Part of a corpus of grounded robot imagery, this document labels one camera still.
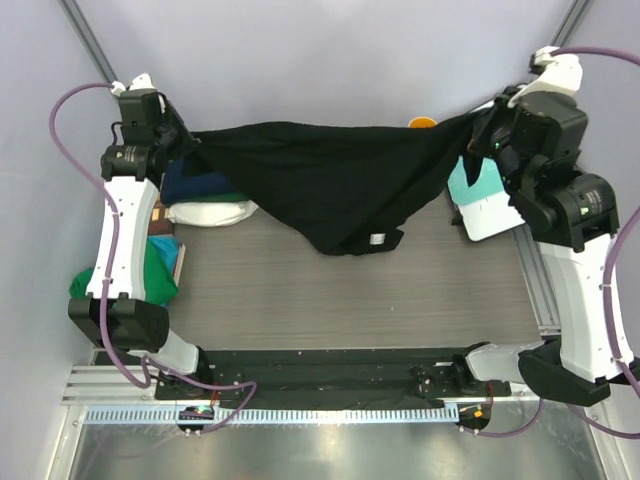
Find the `black t shirt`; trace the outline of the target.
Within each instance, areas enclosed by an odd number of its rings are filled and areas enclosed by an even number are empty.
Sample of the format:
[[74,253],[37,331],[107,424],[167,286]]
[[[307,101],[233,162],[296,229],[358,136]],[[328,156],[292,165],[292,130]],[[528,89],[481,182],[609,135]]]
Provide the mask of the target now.
[[184,172],[222,175],[322,254],[382,253],[445,189],[474,120],[460,115],[427,129],[265,122],[201,131]]

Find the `white board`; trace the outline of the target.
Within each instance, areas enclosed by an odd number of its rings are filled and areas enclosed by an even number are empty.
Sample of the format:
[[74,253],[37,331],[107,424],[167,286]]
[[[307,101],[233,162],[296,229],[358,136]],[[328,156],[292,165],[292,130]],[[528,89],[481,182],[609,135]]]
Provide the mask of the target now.
[[451,225],[462,227],[472,242],[479,242],[524,224],[510,197],[496,193],[468,205],[458,206]]

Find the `teal folding template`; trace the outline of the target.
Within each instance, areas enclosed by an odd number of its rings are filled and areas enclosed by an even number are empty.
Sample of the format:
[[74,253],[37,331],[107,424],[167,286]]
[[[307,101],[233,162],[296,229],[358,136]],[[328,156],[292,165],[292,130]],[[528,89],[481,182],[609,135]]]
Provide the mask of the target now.
[[453,203],[466,206],[483,200],[489,196],[503,193],[502,178],[493,159],[485,158],[482,162],[477,181],[469,186],[464,168],[463,157],[460,156],[448,179],[448,190]]

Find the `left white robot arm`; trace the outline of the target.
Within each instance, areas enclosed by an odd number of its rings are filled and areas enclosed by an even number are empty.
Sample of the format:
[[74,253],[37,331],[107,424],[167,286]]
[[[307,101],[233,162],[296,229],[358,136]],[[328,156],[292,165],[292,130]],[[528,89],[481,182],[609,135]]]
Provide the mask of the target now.
[[162,176],[196,141],[158,91],[124,92],[118,106],[122,141],[101,158],[98,185],[106,200],[98,256],[84,296],[70,300],[68,313],[116,365],[120,353],[136,354],[200,399],[213,385],[206,357],[170,329],[167,309],[147,301],[144,285],[148,227]]

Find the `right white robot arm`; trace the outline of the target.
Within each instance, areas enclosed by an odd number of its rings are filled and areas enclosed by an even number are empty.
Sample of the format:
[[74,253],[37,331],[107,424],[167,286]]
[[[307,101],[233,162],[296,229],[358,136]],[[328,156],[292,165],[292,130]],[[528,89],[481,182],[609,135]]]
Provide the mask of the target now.
[[474,183],[491,159],[538,245],[556,300],[560,334],[526,345],[485,343],[451,371],[457,391],[487,381],[522,383],[538,397],[593,406],[614,384],[639,386],[639,358],[626,338],[615,261],[626,229],[603,177],[578,165],[588,116],[565,94],[507,90],[475,114],[463,155]]

